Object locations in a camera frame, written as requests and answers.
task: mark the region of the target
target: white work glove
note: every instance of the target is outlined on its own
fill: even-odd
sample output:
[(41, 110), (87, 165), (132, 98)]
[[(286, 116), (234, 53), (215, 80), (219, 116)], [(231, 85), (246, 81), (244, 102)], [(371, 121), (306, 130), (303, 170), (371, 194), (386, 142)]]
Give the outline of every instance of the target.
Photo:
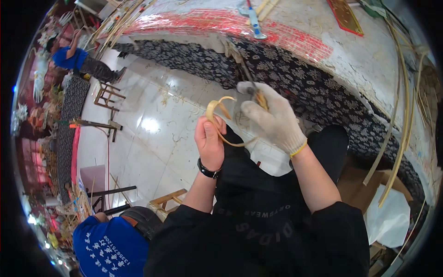
[[(266, 98), (269, 111), (265, 111), (257, 103), (245, 101), (241, 110), (247, 117), (257, 123), (266, 134), (266, 137), (291, 158), (297, 154), (307, 143), (307, 138), (299, 126), (289, 101), (266, 84), (255, 83)], [(247, 93), (252, 88), (251, 82), (239, 82), (237, 90)]]

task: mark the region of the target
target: red wire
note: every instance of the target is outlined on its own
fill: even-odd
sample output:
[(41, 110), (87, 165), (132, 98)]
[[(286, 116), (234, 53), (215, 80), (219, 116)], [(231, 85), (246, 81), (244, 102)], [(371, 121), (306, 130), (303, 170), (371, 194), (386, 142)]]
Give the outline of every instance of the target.
[[(108, 190), (109, 190), (109, 137), (108, 137), (108, 134), (103, 129), (100, 129), (99, 127), (96, 127), (96, 126), (94, 126), (94, 127), (99, 129), (100, 131), (102, 131), (105, 134), (105, 136), (107, 138), (107, 142), (108, 142)], [(108, 207), (109, 207), (109, 209), (111, 208), (111, 205), (109, 202), (109, 194), (108, 194)]]

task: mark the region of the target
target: knee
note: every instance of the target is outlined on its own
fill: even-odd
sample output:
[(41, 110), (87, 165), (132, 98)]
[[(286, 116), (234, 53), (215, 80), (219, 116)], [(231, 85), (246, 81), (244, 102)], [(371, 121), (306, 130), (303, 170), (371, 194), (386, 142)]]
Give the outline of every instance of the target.
[(333, 137), (336, 140), (346, 142), (346, 145), (349, 145), (348, 132), (343, 126), (329, 125), (323, 128), (322, 133), (327, 134), (328, 137)]

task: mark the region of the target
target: wristwatch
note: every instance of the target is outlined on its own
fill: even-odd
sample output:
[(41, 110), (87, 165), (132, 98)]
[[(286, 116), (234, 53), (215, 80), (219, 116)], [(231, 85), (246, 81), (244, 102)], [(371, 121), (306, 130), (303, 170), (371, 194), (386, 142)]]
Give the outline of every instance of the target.
[(212, 178), (212, 179), (217, 179), (218, 173), (220, 172), (220, 170), (217, 170), (214, 172), (214, 171), (207, 169), (206, 167), (203, 166), (202, 160), (200, 158), (198, 158), (197, 166), (200, 169), (200, 172), (203, 173), (204, 176)]

